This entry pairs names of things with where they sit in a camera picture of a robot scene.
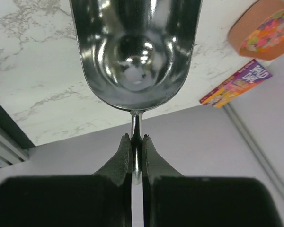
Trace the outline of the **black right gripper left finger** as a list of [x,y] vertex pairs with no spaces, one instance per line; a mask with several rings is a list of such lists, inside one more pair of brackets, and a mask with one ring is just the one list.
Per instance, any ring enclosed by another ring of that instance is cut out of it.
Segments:
[[10,177],[0,184],[0,227],[130,227],[132,146],[91,175]]

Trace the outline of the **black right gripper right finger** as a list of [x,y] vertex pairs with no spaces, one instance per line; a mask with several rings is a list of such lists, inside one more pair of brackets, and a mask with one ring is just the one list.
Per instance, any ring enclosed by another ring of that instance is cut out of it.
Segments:
[[269,190],[255,178],[188,177],[170,165],[149,136],[142,142],[146,227],[281,227]]

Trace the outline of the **silver metal scoop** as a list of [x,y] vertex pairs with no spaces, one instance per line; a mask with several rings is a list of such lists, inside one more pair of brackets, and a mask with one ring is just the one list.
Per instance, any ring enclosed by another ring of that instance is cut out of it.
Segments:
[[182,88],[201,7],[200,0],[70,1],[89,88],[131,114],[134,184],[142,182],[142,115]]

